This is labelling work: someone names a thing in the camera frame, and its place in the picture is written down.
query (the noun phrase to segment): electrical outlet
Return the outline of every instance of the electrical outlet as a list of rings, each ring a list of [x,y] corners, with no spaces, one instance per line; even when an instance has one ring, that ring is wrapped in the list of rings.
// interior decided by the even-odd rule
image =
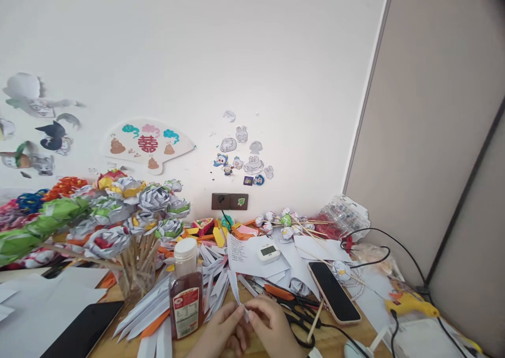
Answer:
[[[219,206],[220,197],[224,197],[224,200],[221,202],[221,205]],[[230,209],[230,200],[231,200],[231,195],[228,193],[213,192],[210,208],[211,209]]]
[[[230,209],[245,211],[249,202],[249,194],[231,194]]]

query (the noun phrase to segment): hand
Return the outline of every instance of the hand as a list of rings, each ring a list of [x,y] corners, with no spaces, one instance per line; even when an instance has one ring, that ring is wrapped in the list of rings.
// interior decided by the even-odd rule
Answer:
[[[187,358],[217,358],[226,347],[242,356],[247,349],[246,333],[252,331],[251,326],[246,325],[244,312],[244,306],[237,307],[235,302],[222,306],[210,319]]]
[[[265,295],[260,295],[244,305],[250,309],[249,323],[271,358],[307,356],[303,348],[298,345],[284,311],[277,302]]]

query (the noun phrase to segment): paper cutout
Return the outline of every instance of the paper cutout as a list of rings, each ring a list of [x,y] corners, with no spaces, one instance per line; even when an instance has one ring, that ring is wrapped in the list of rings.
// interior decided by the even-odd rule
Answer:
[[[233,159],[233,167],[237,170],[240,170],[242,166],[244,166],[244,162],[238,156],[235,156]]]
[[[244,186],[252,186],[254,182],[253,177],[244,177]]]
[[[11,169],[26,169],[32,166],[30,157],[23,153],[29,142],[25,141],[19,145],[15,152],[0,152],[2,163]]]
[[[10,120],[0,119],[0,129],[2,130],[3,140],[8,140],[14,136],[16,126]]]
[[[42,154],[32,154],[32,166],[37,170],[40,176],[52,176],[54,170],[54,162],[51,156]]]
[[[251,150],[251,154],[259,154],[263,150],[263,144],[259,141],[253,141],[249,149]]]
[[[34,117],[54,117],[55,107],[77,106],[74,100],[50,101],[41,98],[41,82],[38,77],[28,73],[17,73],[7,80],[4,93],[10,96],[5,102],[20,108]]]
[[[274,168],[272,166],[265,168],[265,176],[267,179],[272,179],[274,177]]]
[[[233,137],[225,137],[219,148],[223,153],[237,149],[237,141]]]
[[[228,155],[217,154],[217,160],[214,161],[214,166],[225,166],[228,164]]]
[[[148,118],[127,120],[106,136],[101,146],[104,156],[140,163],[154,175],[163,172],[164,162],[196,147],[180,131]]]
[[[263,170],[263,161],[258,156],[250,156],[249,162],[244,165],[244,171],[248,174],[258,174]]]
[[[229,119],[230,122],[234,122],[236,115],[233,111],[228,110],[228,111],[225,111],[225,113],[223,114],[223,117]]]
[[[64,120],[69,124],[72,124],[72,128],[79,130],[80,129],[80,121],[72,114],[60,114],[56,118],[56,121]]]
[[[237,127],[237,133],[235,134],[235,137],[237,138],[238,142],[247,142],[247,136],[248,133],[246,131],[246,126],[242,126],[242,128]]]
[[[35,129],[46,134],[46,138],[41,140],[43,148],[53,150],[54,153],[61,154],[62,156],[66,156],[70,152],[74,140],[70,136],[67,136],[65,128],[57,121]]]
[[[258,186],[263,186],[263,183],[265,183],[265,177],[262,176],[261,174],[258,174],[255,178],[254,178],[254,184],[255,185],[258,185]]]

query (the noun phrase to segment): desk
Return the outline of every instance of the desk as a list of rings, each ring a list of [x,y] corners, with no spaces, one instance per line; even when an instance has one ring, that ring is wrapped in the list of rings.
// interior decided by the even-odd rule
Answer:
[[[240,288],[240,300],[242,302],[246,302],[249,299],[252,299],[252,295],[244,288],[241,283],[239,284]],[[119,286],[115,285],[108,292],[107,295],[101,300],[101,302],[107,301],[117,301],[122,300],[123,296],[121,291],[119,290]],[[228,288],[228,292],[225,297],[224,304],[228,302],[234,302],[235,298],[231,292],[231,288]],[[111,358],[111,357],[122,357],[122,358],[136,358],[138,347],[140,345],[140,338],[137,337],[131,341],[126,341],[123,339],[121,342],[116,344],[118,336],[116,336],[113,340],[110,337],[114,334],[116,330],[117,324],[125,318],[128,312],[134,307],[134,304],[130,304],[129,306],[124,307],[116,320],[111,324],[111,326],[107,329],[102,339],[98,342],[95,350],[90,355],[90,358]],[[374,338],[377,336],[375,329],[370,324],[368,319],[361,312],[362,320],[360,323],[353,326],[344,326],[344,329],[351,337],[361,342],[365,346],[369,346]],[[331,315],[323,310],[321,312],[321,320],[323,323],[337,325]],[[206,324],[200,327],[195,333],[182,339],[180,341],[173,341],[173,357],[174,358],[183,358],[188,352],[191,350],[193,345],[196,343],[200,335],[202,334]],[[336,357],[343,358],[344,356],[344,344],[347,342],[347,338],[344,337],[338,330],[333,328],[320,328],[314,331],[314,336],[316,337],[316,347],[321,352],[323,357]],[[224,357],[233,357],[235,354],[232,351],[225,350],[223,352]],[[251,341],[249,342],[249,348],[245,353],[246,357],[268,357],[261,341],[256,336],[256,334],[252,334]],[[377,349],[375,350],[376,358],[390,358],[391,353],[384,345],[383,342],[379,344]]]

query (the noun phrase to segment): rabbit sticker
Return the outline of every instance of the rabbit sticker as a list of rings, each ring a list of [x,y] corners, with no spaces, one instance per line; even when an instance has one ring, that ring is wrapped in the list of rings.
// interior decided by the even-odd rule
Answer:
[[[235,134],[235,137],[237,138],[238,142],[247,142],[247,131],[246,131],[246,126],[242,126],[242,128],[237,127],[237,133]]]
[[[227,153],[237,149],[237,141],[233,137],[225,137],[221,143],[221,151]]]

